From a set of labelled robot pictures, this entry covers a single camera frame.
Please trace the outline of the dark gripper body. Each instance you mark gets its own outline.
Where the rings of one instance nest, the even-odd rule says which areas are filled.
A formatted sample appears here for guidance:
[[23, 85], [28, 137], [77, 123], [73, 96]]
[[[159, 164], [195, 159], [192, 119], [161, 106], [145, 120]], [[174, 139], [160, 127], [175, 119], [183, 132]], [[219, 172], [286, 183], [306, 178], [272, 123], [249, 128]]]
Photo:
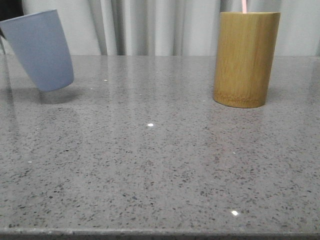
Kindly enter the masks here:
[[21, 0], [0, 0], [0, 21], [23, 16]]

